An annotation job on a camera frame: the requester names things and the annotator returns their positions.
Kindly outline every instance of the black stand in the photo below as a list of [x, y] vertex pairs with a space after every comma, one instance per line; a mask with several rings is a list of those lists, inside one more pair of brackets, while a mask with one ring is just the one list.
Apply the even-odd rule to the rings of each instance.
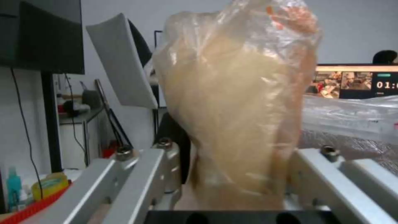
[[41, 72], [41, 85], [43, 89], [44, 109], [47, 124], [47, 137], [49, 142], [51, 172], [61, 172], [61, 150], [59, 146], [57, 101], [55, 98], [53, 74]]

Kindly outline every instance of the hole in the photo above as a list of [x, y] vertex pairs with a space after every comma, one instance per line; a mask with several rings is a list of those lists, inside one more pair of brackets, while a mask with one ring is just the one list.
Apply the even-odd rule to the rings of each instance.
[[326, 153], [332, 153], [336, 151], [334, 147], [329, 145], [324, 145], [322, 148], [325, 150]]
[[115, 187], [119, 186], [119, 181], [117, 178], [113, 179], [113, 184]]
[[283, 212], [276, 216], [277, 224], [301, 224], [300, 220], [298, 220], [294, 215]]
[[185, 224], [209, 224], [209, 220], [205, 215], [195, 212], [187, 218]]

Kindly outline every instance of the screen display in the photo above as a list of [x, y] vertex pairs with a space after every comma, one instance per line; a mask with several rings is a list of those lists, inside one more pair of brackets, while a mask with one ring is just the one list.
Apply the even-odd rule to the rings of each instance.
[[396, 66], [334, 66], [317, 70], [307, 95], [341, 99], [398, 95]]
[[80, 0], [0, 0], [0, 66], [83, 74]]

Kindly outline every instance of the black monitor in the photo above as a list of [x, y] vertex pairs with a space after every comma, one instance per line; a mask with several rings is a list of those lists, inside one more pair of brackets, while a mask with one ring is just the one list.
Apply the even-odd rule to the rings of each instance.
[[80, 0], [0, 0], [0, 66], [84, 74]]

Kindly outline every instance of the television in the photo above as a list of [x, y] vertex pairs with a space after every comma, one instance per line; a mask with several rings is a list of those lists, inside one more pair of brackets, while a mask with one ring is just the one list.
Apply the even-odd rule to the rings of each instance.
[[84, 74], [80, 0], [0, 0], [0, 66]]
[[398, 95], [398, 66], [317, 66], [306, 94], [336, 99], [369, 99]]

